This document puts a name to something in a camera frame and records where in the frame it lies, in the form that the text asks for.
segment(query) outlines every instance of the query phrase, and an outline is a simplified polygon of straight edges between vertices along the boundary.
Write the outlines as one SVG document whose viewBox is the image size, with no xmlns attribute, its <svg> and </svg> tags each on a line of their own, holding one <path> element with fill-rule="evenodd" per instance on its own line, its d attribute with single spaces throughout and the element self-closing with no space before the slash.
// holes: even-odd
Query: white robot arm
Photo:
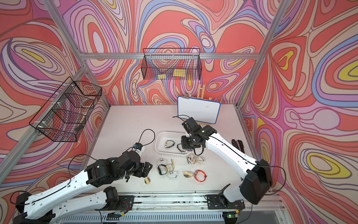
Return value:
<svg viewBox="0 0 358 224">
<path fill-rule="evenodd" d="M 182 123 L 188 133 L 182 136 L 183 149 L 206 147 L 227 161 L 241 176 L 240 186 L 227 185 L 219 194 L 220 203 L 227 207 L 246 198 L 258 204 L 272 185 L 270 166 L 265 160 L 256 161 L 228 143 L 210 126 L 201 128 L 193 118 Z M 71 199 L 88 190 L 131 175 L 146 177 L 152 168 L 140 162 L 141 150 L 124 152 L 120 157 L 99 159 L 79 174 L 51 189 L 31 195 L 23 193 L 16 199 L 20 215 L 14 224 L 49 224 L 69 215 L 87 210 L 121 210 L 117 190 L 108 187 L 93 195 Z"/>
<path fill-rule="evenodd" d="M 107 187 L 94 195 L 71 199 L 114 180 L 130 176 L 147 177 L 152 164 L 140 162 L 143 146 L 124 152 L 120 157 L 99 159 L 79 174 L 41 193 L 23 193 L 16 198 L 20 212 L 14 224 L 48 224 L 63 217 L 93 209 L 119 210 L 121 206 L 116 188 Z"/>
<path fill-rule="evenodd" d="M 246 199 L 257 205 L 272 186 L 270 165 L 265 160 L 257 161 L 228 143 L 211 126 L 201 126 L 193 118 L 182 123 L 186 136 L 182 136 L 183 149 L 206 147 L 227 161 L 241 176 L 240 186 L 227 185 L 219 194 L 221 204 L 226 207 L 237 200 Z"/>
</svg>

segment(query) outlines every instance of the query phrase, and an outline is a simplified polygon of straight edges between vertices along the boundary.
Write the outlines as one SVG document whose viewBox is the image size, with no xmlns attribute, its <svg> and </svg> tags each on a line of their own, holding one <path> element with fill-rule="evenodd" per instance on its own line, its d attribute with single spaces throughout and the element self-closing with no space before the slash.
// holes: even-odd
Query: white plastic tray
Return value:
<svg viewBox="0 0 358 224">
<path fill-rule="evenodd" d="M 159 153 L 163 154 L 171 154 L 171 155 L 179 155 L 179 156 L 187 156 L 190 152 L 180 152 L 176 145 L 182 142 L 182 136 L 186 135 L 185 133 L 180 132 L 161 132 L 157 136 L 157 140 L 155 141 L 155 150 Z M 170 148 L 165 148 L 165 142 L 168 140 L 172 140 L 175 142 L 175 145 Z"/>
</svg>

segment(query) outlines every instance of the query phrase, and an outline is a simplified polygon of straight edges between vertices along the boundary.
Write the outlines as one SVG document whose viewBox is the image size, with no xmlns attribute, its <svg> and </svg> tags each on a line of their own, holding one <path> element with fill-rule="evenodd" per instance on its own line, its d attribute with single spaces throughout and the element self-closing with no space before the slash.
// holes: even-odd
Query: mounting plate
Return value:
<svg viewBox="0 0 358 224">
<path fill-rule="evenodd" d="M 219 201 L 219 195 L 206 195 L 206 198 L 213 198 L 216 201 Z M 245 208 L 245 203 L 243 200 L 235 201 L 229 208 L 223 207 L 220 203 L 215 202 L 214 200 L 208 201 L 208 209 L 238 209 L 239 211 Z"/>
</svg>

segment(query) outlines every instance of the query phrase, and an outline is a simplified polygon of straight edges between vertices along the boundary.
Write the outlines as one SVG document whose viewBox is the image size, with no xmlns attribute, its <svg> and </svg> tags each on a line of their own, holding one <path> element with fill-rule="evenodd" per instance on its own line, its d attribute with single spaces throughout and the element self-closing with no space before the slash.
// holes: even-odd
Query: orange watch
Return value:
<svg viewBox="0 0 358 224">
<path fill-rule="evenodd" d="M 204 179 L 203 179 L 203 180 L 198 180 L 198 179 L 197 179 L 197 174 L 198 174 L 198 173 L 204 174 Z M 197 171 L 195 171 L 195 173 L 194 173 L 194 178 L 195 178 L 195 180 L 198 181 L 198 182 L 204 182 L 205 179 L 206 179 L 206 174 L 205 174 L 203 171 L 201 171 L 201 170 L 197 170 Z"/>
</svg>

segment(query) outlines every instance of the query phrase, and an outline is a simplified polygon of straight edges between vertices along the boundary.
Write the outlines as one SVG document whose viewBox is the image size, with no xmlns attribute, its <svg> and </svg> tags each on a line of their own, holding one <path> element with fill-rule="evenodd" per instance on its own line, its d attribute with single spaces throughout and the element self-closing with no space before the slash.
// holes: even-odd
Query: whiteboard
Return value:
<svg viewBox="0 0 358 224">
<path fill-rule="evenodd" d="M 221 104 L 211 100 L 178 97 L 178 115 L 187 115 L 194 120 L 215 124 Z"/>
</svg>

